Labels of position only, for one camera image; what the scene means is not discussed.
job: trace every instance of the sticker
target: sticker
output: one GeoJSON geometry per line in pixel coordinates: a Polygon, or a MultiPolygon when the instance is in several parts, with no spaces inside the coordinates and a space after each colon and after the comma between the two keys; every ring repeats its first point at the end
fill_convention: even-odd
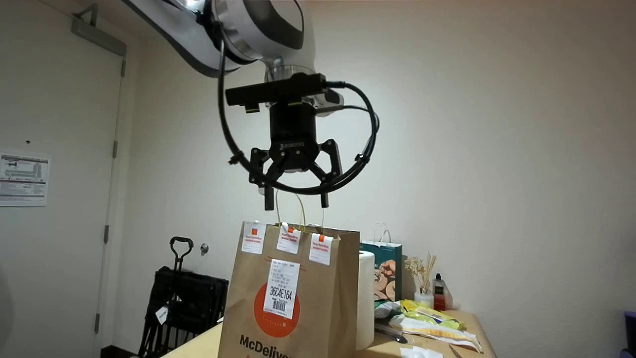
{"type": "Polygon", "coordinates": [[[258,328],[272,336],[272,338],[284,338],[287,334],[291,334],[297,326],[299,320],[299,300],[297,294],[293,298],[293,314],[291,318],[282,318],[270,312],[264,312],[264,292],[266,292],[266,284],[262,284],[254,296],[254,320],[258,324],[258,328]]]}
{"type": "Polygon", "coordinates": [[[262,310],[289,320],[293,316],[297,276],[297,262],[272,258],[262,310]]]}
{"type": "Polygon", "coordinates": [[[264,222],[244,220],[240,250],[250,254],[262,254],[264,230],[266,230],[264,222]]]}
{"type": "Polygon", "coordinates": [[[282,222],[276,248],[297,254],[297,242],[299,242],[299,230],[291,224],[282,222]]]}
{"type": "Polygon", "coordinates": [[[329,266],[331,242],[333,242],[333,236],[311,232],[309,260],[329,266]]]}
{"type": "Polygon", "coordinates": [[[166,306],[160,306],[160,308],[154,312],[158,324],[164,324],[168,312],[170,312],[170,310],[168,310],[166,306]]]}

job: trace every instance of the brown paper bag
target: brown paper bag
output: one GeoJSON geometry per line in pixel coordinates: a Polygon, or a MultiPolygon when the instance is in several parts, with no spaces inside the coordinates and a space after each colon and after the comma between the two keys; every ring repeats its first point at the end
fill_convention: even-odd
{"type": "Polygon", "coordinates": [[[355,230],[244,222],[218,358],[351,358],[357,244],[355,230]]]}

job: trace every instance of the table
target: table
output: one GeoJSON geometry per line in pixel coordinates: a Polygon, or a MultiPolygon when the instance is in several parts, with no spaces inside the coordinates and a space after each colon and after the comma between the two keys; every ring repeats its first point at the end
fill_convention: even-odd
{"type": "MultiPolygon", "coordinates": [[[[454,348],[460,358],[494,358],[494,352],[472,314],[462,310],[445,310],[445,314],[454,316],[458,322],[462,322],[468,332],[476,334],[482,346],[482,354],[466,348],[454,348]]],[[[220,330],[222,330],[222,324],[198,334],[194,340],[168,352],[166,358],[216,358],[216,350],[220,344],[220,330]]],[[[405,334],[405,338],[409,340],[407,344],[397,344],[395,340],[389,340],[383,334],[375,334],[373,344],[365,350],[357,350],[355,358],[391,358],[391,356],[399,356],[399,348],[403,346],[407,348],[421,346],[421,348],[437,350],[445,358],[452,358],[452,352],[445,342],[429,340],[423,336],[409,336],[409,334],[405,334]]]]}

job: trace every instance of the black cable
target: black cable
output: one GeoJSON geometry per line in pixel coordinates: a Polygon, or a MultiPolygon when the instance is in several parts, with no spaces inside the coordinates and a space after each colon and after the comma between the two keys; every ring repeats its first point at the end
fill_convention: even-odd
{"type": "Polygon", "coordinates": [[[218,81],[216,81],[216,107],[218,107],[218,117],[220,117],[220,129],[222,129],[222,137],[226,141],[226,145],[232,151],[230,163],[240,163],[246,171],[250,171],[250,163],[246,161],[246,157],[242,155],[242,151],[238,149],[230,127],[226,123],[226,115],[224,115],[224,55],[226,55],[226,43],[224,37],[220,37],[220,59],[218,59],[218,81]]]}
{"type": "Polygon", "coordinates": [[[365,107],[359,107],[359,105],[333,105],[333,107],[319,107],[315,109],[315,113],[333,113],[333,111],[343,111],[343,109],[355,109],[355,111],[365,111],[365,107]]]}
{"type": "Polygon", "coordinates": [[[297,4],[297,0],[293,0],[293,4],[295,4],[295,8],[297,8],[297,12],[299,12],[299,31],[301,31],[301,35],[303,35],[303,12],[301,12],[301,6],[297,4]]]}
{"type": "Polygon", "coordinates": [[[363,153],[355,157],[355,163],[351,165],[351,169],[345,171],[339,177],[339,181],[333,185],[331,191],[335,191],[335,189],[343,187],[345,183],[349,183],[351,179],[355,179],[361,173],[361,169],[367,165],[367,161],[371,159],[371,153],[375,147],[375,137],[379,131],[379,117],[375,115],[371,101],[367,99],[367,95],[359,87],[345,83],[345,81],[325,81],[325,85],[327,87],[345,87],[345,89],[355,91],[361,97],[361,101],[365,103],[365,111],[369,113],[369,123],[371,123],[371,135],[367,139],[363,153]]]}

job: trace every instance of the sign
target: sign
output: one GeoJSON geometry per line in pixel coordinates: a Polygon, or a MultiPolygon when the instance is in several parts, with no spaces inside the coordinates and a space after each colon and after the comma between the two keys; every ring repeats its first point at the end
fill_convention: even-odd
{"type": "Polygon", "coordinates": [[[0,153],[0,207],[41,207],[47,199],[51,161],[0,153]]]}

